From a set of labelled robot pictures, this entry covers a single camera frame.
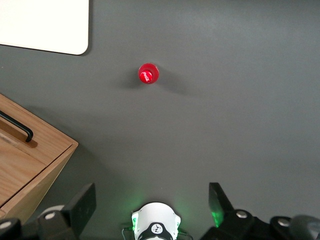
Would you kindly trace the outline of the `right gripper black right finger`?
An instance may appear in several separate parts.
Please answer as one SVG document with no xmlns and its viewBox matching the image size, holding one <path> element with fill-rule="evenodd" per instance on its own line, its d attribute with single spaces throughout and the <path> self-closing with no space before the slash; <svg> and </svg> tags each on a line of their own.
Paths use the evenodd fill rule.
<svg viewBox="0 0 320 240">
<path fill-rule="evenodd" d="M 214 225 L 202 240 L 292 240 L 291 218 L 274 216 L 264 222 L 244 209 L 235 209 L 221 185 L 209 183 L 208 204 Z"/>
</svg>

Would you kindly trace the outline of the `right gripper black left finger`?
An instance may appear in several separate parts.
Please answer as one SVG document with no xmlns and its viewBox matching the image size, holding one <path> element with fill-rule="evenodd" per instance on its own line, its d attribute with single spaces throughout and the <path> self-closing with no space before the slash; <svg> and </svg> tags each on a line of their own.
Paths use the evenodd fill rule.
<svg viewBox="0 0 320 240">
<path fill-rule="evenodd" d="M 96 187 L 89 183 L 65 205 L 47 208 L 34 221 L 17 217 L 0 221 L 2 240 L 79 240 L 96 210 Z"/>
</svg>

